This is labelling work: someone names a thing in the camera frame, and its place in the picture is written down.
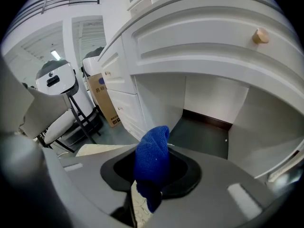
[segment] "ceiling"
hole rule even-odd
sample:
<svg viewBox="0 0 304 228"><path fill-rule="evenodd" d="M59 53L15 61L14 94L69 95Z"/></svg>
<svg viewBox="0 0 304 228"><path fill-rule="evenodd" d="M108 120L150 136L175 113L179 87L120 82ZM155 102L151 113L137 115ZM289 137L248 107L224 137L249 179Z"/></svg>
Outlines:
<svg viewBox="0 0 304 228"><path fill-rule="evenodd" d="M82 59L87 53L106 45L103 21L74 22L72 30L77 64L81 67ZM23 45L13 48L4 58L19 81L35 85L37 72L46 62L54 60L50 53L54 49L65 58L62 26L36 35Z"/></svg>

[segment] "dark floor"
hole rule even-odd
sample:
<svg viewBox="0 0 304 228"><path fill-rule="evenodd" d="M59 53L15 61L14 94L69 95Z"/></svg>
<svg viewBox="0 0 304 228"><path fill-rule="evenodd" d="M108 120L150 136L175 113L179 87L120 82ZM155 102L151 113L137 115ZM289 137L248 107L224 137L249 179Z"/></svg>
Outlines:
<svg viewBox="0 0 304 228"><path fill-rule="evenodd" d="M182 117L176 124L168 143L227 159L228 131Z"/></svg>
<svg viewBox="0 0 304 228"><path fill-rule="evenodd" d="M104 117L102 121L103 126L99 129L101 136L96 133L92 135L97 144L138 143L138 140L130 135L122 124L111 128ZM62 157L75 156L78 149L86 143L90 143L87 138L72 145L70 148L75 150L75 153L65 154ZM228 156L228 131L185 117L179 120L170 133L168 143L225 159Z"/></svg>

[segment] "white chair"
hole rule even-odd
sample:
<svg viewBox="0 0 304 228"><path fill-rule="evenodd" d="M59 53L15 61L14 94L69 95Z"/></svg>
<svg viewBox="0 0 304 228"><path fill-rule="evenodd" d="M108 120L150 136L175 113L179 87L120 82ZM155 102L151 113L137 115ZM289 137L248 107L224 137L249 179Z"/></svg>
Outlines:
<svg viewBox="0 0 304 228"><path fill-rule="evenodd" d="M34 101L26 112L24 123L20 128L29 138L38 138L44 147L50 147L52 142L57 142L65 149L74 152L58 141L58 138L60 138L76 120L88 139L92 143L96 143L78 117L78 113L80 113L88 124L91 124L75 103L72 94L67 92L60 95L47 95L33 88L28 88L28 91L34 96ZM76 107L75 109L71 104L71 100ZM44 139L41 137L43 132L45 132Z"/></svg>

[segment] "cabinet handle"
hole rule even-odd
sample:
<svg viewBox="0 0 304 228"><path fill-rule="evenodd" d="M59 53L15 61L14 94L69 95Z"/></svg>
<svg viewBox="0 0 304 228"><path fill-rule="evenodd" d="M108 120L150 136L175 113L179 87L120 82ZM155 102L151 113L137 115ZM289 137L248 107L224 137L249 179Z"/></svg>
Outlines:
<svg viewBox="0 0 304 228"><path fill-rule="evenodd" d="M268 43L269 35L267 30L265 30L264 28L257 28L257 30L252 36L252 40L256 44Z"/></svg>

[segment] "blue cloth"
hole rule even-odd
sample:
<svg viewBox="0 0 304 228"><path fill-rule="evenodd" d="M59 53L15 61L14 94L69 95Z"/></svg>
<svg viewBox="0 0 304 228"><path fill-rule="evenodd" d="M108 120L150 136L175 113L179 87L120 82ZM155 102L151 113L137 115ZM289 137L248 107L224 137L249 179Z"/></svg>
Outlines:
<svg viewBox="0 0 304 228"><path fill-rule="evenodd" d="M133 177L138 192L147 199L151 212L160 204L160 191L170 174L169 134L167 126L155 127L142 137L135 150Z"/></svg>

